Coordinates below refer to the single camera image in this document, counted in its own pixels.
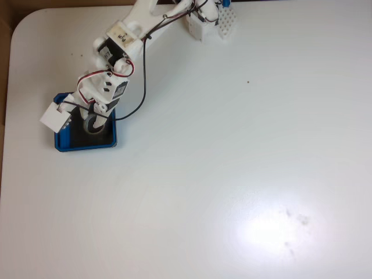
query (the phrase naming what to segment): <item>white block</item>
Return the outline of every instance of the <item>white block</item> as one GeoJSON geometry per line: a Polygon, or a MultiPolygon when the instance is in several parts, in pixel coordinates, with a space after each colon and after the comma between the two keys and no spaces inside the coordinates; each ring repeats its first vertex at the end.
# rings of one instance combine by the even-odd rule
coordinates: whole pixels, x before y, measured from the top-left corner
{"type": "Polygon", "coordinates": [[[48,126],[55,133],[58,133],[60,129],[65,125],[66,121],[71,117],[71,114],[66,111],[58,111],[58,105],[52,102],[44,115],[40,118],[40,122],[48,126]]]}

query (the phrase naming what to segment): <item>cable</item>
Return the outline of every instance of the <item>cable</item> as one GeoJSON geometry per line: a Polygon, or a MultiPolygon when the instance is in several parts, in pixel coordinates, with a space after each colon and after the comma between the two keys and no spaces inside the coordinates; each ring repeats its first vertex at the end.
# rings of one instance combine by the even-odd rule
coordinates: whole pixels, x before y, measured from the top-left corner
{"type": "Polygon", "coordinates": [[[135,71],[135,67],[134,67],[134,64],[133,64],[132,60],[127,59],[126,62],[132,66],[132,71],[130,72],[129,75],[125,76],[125,75],[123,75],[123,74],[115,73],[114,71],[112,71],[112,74],[113,74],[114,76],[117,76],[117,77],[130,77],[130,76],[134,73],[134,71],[135,71]]]}
{"type": "MultiPolygon", "coordinates": [[[[142,97],[142,100],[141,100],[141,103],[139,103],[139,105],[129,114],[121,117],[121,118],[116,118],[116,119],[113,119],[113,121],[119,121],[119,120],[124,120],[128,117],[130,117],[133,113],[135,113],[136,111],[138,111],[140,109],[140,107],[143,105],[143,103],[145,102],[145,98],[146,98],[146,41],[147,39],[150,39],[151,40],[151,34],[154,33],[155,31],[158,31],[159,29],[163,28],[163,27],[166,27],[168,24],[186,16],[186,15],[189,15],[190,13],[194,12],[194,11],[198,11],[202,6],[204,6],[206,3],[208,2],[208,0],[206,0],[203,4],[201,4],[199,7],[197,7],[196,5],[196,2],[194,1],[194,6],[187,10],[185,13],[183,13],[182,15],[180,16],[177,16],[176,18],[173,18],[172,20],[170,20],[169,22],[165,23],[165,24],[162,24],[166,19],[168,19],[169,17],[167,17],[166,15],[164,16],[163,20],[158,23],[153,29],[151,29],[146,35],[144,38],[142,38],[142,42],[144,44],[144,54],[143,54],[143,64],[144,64],[144,95],[142,97]]],[[[134,73],[134,64],[131,60],[128,59],[129,62],[131,62],[130,64],[132,65],[133,69],[132,69],[132,72],[129,74],[129,76],[131,76],[133,73],[134,73]]],[[[100,71],[95,71],[93,73],[90,73],[82,78],[79,79],[78,81],[78,85],[79,83],[84,79],[84,78],[89,78],[91,76],[94,76],[95,74],[99,74],[99,73],[103,73],[103,72],[106,72],[106,71],[111,71],[111,70],[100,70],[100,71]]],[[[63,101],[63,103],[68,103],[69,105],[74,105],[80,109],[84,109],[84,110],[87,110],[89,111],[89,109],[87,109],[86,107],[84,106],[81,106],[77,103],[72,103],[72,102],[68,102],[68,101],[63,101]]],[[[97,112],[93,112],[93,114],[97,115],[97,116],[100,116],[100,117],[103,117],[105,119],[108,119],[109,117],[107,116],[104,116],[104,115],[101,115],[97,112]]]]}

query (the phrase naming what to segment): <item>label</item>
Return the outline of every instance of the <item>label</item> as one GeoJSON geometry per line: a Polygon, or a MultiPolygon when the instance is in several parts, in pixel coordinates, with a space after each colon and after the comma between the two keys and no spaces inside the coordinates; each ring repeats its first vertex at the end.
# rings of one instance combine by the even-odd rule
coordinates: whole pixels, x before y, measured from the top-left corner
{"type": "Polygon", "coordinates": [[[134,41],[134,38],[129,33],[117,23],[107,32],[107,35],[124,49],[134,41]]]}

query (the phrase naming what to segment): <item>brown cardboard background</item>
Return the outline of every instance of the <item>brown cardboard background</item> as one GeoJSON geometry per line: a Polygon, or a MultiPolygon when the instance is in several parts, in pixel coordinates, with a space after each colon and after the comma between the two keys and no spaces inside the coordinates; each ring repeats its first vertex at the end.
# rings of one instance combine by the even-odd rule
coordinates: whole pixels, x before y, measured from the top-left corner
{"type": "Polygon", "coordinates": [[[5,129],[6,88],[8,86],[9,51],[12,37],[13,12],[5,0],[0,0],[0,169],[2,167],[5,129]]]}

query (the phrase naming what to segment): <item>red wire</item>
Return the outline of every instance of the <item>red wire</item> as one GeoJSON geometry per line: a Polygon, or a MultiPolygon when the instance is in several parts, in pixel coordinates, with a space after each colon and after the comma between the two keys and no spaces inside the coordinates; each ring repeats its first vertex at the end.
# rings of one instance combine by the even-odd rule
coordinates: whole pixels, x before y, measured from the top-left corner
{"type": "MultiPolygon", "coordinates": [[[[131,71],[131,73],[130,73],[129,75],[127,75],[127,76],[125,76],[125,75],[123,75],[123,74],[115,73],[114,71],[111,71],[111,70],[98,70],[98,71],[93,71],[92,73],[89,73],[89,74],[86,74],[86,75],[82,76],[82,77],[78,80],[77,85],[79,85],[80,82],[81,82],[82,80],[86,79],[86,78],[92,77],[92,76],[94,76],[94,75],[96,75],[96,74],[101,74],[101,73],[106,73],[106,72],[108,72],[108,73],[112,73],[114,76],[117,76],[117,77],[130,77],[130,76],[134,73],[135,67],[134,67],[133,62],[132,62],[130,59],[127,59],[126,62],[132,66],[132,71],[131,71]]],[[[78,91],[79,91],[79,93],[80,93],[80,96],[83,98],[83,101],[84,101],[87,105],[90,104],[90,103],[94,103],[94,102],[95,102],[95,99],[90,99],[90,100],[88,101],[88,100],[84,97],[83,93],[81,93],[81,91],[80,91],[79,88],[78,88],[78,91]]]]}
{"type": "Polygon", "coordinates": [[[134,67],[133,62],[130,59],[127,59],[126,62],[132,66],[132,71],[130,72],[130,74],[127,75],[127,76],[125,76],[123,74],[118,74],[118,73],[115,73],[114,71],[112,71],[112,73],[113,73],[114,76],[117,76],[117,77],[130,77],[134,73],[135,67],[134,67]]]}

